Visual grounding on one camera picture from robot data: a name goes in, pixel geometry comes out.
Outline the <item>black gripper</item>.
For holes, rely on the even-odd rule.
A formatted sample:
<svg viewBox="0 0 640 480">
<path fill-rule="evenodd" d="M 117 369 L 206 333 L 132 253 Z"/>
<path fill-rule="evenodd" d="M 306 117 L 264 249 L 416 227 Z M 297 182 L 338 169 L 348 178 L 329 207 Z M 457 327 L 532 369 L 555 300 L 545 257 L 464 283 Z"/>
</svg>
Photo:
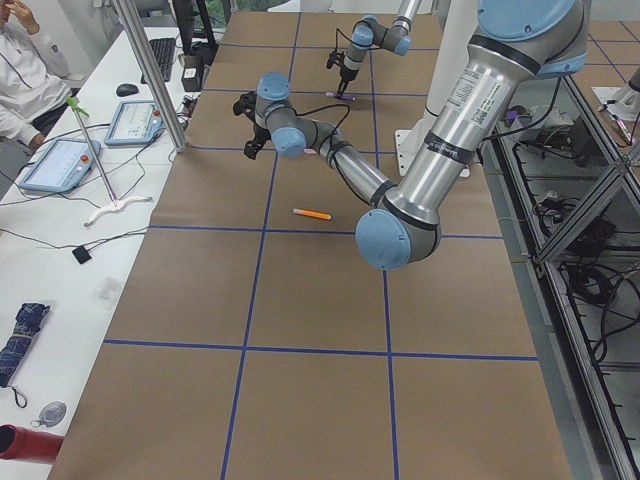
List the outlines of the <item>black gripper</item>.
<svg viewBox="0 0 640 480">
<path fill-rule="evenodd" d="M 259 124 L 256 119 L 256 102 L 256 92 L 250 91 L 241 94 L 233 105 L 233 113 L 235 116 L 244 115 L 252 122 L 254 137 L 248 140 L 244 146 L 244 155 L 249 159 L 255 159 L 266 142 L 271 139 L 270 131 Z"/>
<path fill-rule="evenodd" d="M 334 48 L 329 54 L 327 68 L 331 69 L 334 65 L 340 67 L 341 81 L 336 93 L 338 95 L 347 94 L 346 90 L 349 82 L 354 81 L 361 68 L 361 49 L 349 47 L 345 51 L 339 51 Z"/>
</svg>

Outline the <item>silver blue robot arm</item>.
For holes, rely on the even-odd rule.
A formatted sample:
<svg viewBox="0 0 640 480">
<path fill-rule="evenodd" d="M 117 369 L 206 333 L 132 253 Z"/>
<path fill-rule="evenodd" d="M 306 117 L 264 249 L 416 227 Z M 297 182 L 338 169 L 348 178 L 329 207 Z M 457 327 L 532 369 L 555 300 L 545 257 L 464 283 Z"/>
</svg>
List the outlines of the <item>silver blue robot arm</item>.
<svg viewBox="0 0 640 480">
<path fill-rule="evenodd" d="M 339 69 L 340 82 L 330 96 L 347 99 L 346 90 L 364 65 L 367 54 L 373 50 L 385 50 L 404 56 L 411 46 L 414 18 L 422 2 L 405 0 L 400 3 L 396 17 L 390 26 L 380 23 L 375 15 L 365 15 L 357 21 L 349 35 L 339 28 L 335 31 L 335 46 L 330 52 L 326 68 Z"/>
<path fill-rule="evenodd" d="M 479 2 L 467 65 L 399 183 L 366 162 L 336 126 L 302 118 L 278 72 L 263 75 L 233 106 L 253 123 L 244 153 L 255 158 L 266 142 L 284 157 L 314 150 L 371 208 L 355 230 L 361 256 L 382 270 L 420 261 L 439 244 L 439 206 L 519 84 L 582 68 L 590 10 L 588 1 Z"/>
</svg>

